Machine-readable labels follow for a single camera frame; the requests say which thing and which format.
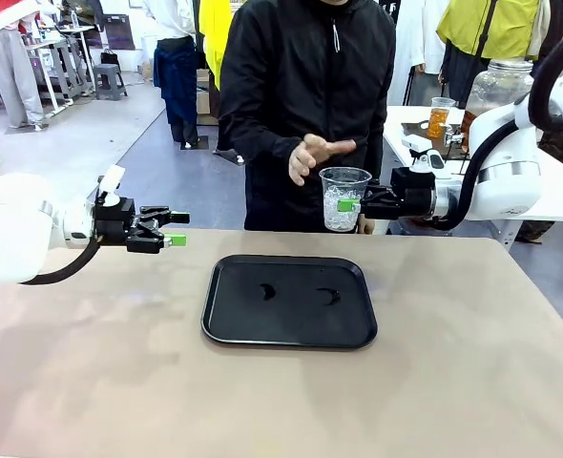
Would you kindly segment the person right hand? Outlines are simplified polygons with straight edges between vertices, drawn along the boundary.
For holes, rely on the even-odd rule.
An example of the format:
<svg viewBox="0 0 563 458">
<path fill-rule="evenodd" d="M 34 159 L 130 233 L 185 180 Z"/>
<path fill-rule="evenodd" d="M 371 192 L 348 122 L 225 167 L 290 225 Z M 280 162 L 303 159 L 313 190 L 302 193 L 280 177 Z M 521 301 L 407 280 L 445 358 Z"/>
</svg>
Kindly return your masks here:
<svg viewBox="0 0 563 458">
<path fill-rule="evenodd" d="M 305 178 L 317 165 L 333 156 L 353 153 L 356 147 L 353 139 L 329 142 L 318 135 L 307 134 L 290 154 L 288 175 L 296 185 L 303 186 Z"/>
</svg>

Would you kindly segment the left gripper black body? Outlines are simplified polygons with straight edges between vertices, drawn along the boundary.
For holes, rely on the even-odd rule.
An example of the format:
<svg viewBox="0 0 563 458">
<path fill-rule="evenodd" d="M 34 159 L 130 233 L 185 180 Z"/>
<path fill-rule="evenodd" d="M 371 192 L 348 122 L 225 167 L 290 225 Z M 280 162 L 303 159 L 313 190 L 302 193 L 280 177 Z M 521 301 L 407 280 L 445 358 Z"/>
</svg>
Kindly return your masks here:
<svg viewBox="0 0 563 458">
<path fill-rule="evenodd" d="M 101 246 L 124 246 L 136 215 L 135 201 L 121 198 L 113 206 L 104 206 L 98 198 L 94 205 L 94 231 Z"/>
</svg>

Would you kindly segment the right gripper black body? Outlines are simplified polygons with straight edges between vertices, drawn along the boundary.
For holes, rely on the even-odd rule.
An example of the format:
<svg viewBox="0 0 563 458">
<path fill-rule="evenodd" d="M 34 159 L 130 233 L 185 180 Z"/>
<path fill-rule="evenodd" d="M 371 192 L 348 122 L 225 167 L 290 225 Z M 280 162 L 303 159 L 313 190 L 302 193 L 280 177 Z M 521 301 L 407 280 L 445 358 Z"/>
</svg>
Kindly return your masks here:
<svg viewBox="0 0 563 458">
<path fill-rule="evenodd" d="M 397 198 L 394 219 L 430 215 L 436 199 L 435 175 L 432 172 L 414 172 L 408 167 L 394 168 L 390 185 Z"/>
</svg>

